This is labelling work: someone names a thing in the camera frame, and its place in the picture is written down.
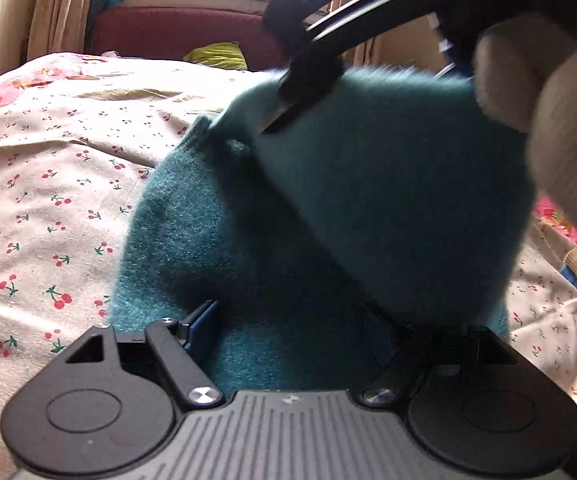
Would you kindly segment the white gloved right hand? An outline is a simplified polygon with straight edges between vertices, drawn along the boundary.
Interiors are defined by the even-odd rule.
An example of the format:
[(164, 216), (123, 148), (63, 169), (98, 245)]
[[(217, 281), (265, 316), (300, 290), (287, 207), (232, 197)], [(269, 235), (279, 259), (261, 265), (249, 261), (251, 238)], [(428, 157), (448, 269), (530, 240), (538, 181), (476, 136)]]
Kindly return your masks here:
[(480, 107), (527, 133), (533, 180), (577, 226), (577, 40), (525, 14), (480, 36), (474, 69)]

